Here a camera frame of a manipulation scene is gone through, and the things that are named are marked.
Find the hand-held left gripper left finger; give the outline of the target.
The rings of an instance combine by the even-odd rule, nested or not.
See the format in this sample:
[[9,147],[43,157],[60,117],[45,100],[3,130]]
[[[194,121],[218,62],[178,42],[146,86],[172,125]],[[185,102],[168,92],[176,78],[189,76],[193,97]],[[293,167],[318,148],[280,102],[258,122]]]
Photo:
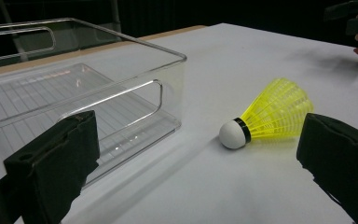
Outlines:
[[4,160],[20,186],[25,224],[59,224],[97,167],[100,149],[94,111],[65,118]]

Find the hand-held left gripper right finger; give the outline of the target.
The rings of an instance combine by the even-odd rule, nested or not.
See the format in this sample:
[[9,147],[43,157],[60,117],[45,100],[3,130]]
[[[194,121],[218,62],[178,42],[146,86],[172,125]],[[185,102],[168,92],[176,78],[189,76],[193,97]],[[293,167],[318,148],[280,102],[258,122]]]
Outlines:
[[296,158],[327,196],[358,224],[358,129],[309,113]]

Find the clear plastic storage bin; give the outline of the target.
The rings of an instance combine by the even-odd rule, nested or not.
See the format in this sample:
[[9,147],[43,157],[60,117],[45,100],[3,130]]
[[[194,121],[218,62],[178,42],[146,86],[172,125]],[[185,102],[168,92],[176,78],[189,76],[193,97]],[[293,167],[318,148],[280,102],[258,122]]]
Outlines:
[[93,183],[181,126],[186,56],[76,19],[0,24],[3,161],[60,120],[92,110]]

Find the yellow shuttlecock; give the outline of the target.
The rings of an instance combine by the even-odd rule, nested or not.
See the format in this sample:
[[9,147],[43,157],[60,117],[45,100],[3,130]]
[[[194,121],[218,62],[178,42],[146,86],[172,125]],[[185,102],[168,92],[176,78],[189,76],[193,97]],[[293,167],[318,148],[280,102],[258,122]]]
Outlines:
[[246,146],[255,139],[298,136],[313,103],[295,82],[275,78],[238,118],[219,130],[221,144],[230,149]]

